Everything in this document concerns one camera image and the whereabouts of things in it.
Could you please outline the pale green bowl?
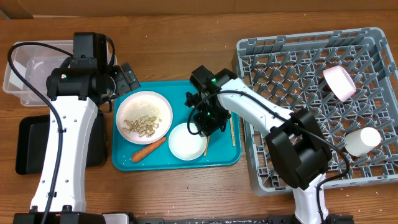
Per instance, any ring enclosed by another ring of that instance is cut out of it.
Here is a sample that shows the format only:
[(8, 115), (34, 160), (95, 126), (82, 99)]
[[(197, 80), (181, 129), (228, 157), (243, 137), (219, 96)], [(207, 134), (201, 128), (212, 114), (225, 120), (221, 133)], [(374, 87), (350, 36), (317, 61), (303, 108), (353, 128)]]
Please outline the pale green bowl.
[(169, 136), (169, 148), (176, 158), (192, 161), (203, 154), (207, 137), (190, 134), (187, 126), (187, 123), (182, 123), (173, 128)]

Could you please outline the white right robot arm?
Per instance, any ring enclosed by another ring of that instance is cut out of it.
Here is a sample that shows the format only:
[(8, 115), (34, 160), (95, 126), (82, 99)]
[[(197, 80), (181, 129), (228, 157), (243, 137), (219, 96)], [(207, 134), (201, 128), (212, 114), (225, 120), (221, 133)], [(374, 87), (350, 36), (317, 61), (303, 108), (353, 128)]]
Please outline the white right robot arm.
[(352, 216), (331, 215), (326, 208), (324, 184), (349, 171), (326, 177), (332, 152), (342, 152), (323, 137), (311, 112), (293, 112), (271, 103), (226, 68), (213, 74), (200, 66), (192, 72), (190, 83), (197, 93), (187, 93), (185, 104), (192, 108), (188, 122), (195, 123), (197, 135), (224, 131), (230, 114), (236, 113), (265, 136), (274, 170), (293, 189), (291, 223), (354, 222)]

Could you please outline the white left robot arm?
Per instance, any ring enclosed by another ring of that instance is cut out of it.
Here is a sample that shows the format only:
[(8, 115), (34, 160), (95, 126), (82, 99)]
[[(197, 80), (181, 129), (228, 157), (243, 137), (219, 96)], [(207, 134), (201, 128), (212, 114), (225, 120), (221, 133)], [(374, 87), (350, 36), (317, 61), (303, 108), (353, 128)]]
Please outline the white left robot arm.
[(46, 79), (47, 94), (30, 84), (14, 66), (13, 45), (7, 61), (15, 75), (50, 109), (50, 126), (40, 184), (27, 213), (14, 223), (135, 223), (127, 212), (86, 212), (85, 170), (99, 106), (140, 87), (128, 63), (115, 65), (104, 34), (76, 32), (73, 51)]

